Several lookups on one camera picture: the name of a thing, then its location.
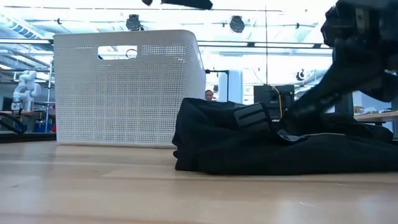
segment wooden table surface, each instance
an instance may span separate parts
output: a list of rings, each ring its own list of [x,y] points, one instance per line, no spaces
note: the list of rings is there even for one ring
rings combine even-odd
[[[396,224],[398,175],[215,177],[170,149],[0,144],[0,223]]]
[[[357,121],[367,121],[367,122],[398,121],[398,111],[355,115],[354,118]]]
[[[0,112],[6,113],[9,115],[14,115],[13,111],[0,111]],[[49,115],[55,116],[55,111],[50,110]],[[26,116],[26,117],[30,117],[30,118],[41,118],[41,117],[45,116],[45,111],[21,111],[21,116]]]

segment white plastic basket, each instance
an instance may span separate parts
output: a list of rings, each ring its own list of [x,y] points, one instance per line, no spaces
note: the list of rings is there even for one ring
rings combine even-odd
[[[98,47],[116,45],[136,46],[136,57],[98,58]],[[55,35],[54,69],[60,144],[171,147],[182,99],[205,95],[186,30]]]

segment black fabric bag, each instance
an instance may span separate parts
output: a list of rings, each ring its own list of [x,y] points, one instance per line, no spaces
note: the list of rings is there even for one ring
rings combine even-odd
[[[214,175],[299,175],[398,171],[398,147],[383,127],[322,114],[291,136],[263,104],[186,98],[173,144],[177,170]]]

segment yellow cable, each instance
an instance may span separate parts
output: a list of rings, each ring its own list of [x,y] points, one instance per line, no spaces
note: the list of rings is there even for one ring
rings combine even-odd
[[[254,73],[254,75],[256,76],[256,78],[257,78],[260,82],[262,82],[263,84],[267,85],[265,82],[263,82],[263,81],[257,76],[257,73],[256,73],[256,71],[254,71],[253,68],[252,68],[252,70],[253,70],[253,73]],[[280,97],[279,90],[278,90],[277,88],[275,88],[274,86],[272,86],[272,85],[269,85],[269,86],[271,86],[271,87],[278,93],[278,99],[279,99],[279,113],[280,113],[280,119],[282,119],[282,98]]]
[[[279,113],[280,113],[280,118],[282,119],[282,98],[280,97],[279,90],[278,90],[276,87],[272,86],[272,85],[270,85],[270,86],[278,93],[278,98],[279,98]]]

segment table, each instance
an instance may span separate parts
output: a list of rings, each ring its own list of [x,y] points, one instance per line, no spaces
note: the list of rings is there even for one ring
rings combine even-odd
[[[6,113],[9,115],[14,115],[13,111],[0,111],[0,112]],[[26,117],[30,117],[30,118],[43,118],[44,115],[45,115],[45,111],[21,111],[21,116],[26,116]],[[49,115],[55,116],[55,111],[50,111]]]
[[[398,111],[355,115],[354,118],[357,121],[381,125],[382,123],[385,123],[385,122],[398,121]]]
[[[217,177],[171,149],[0,144],[0,223],[398,221],[398,174]]]

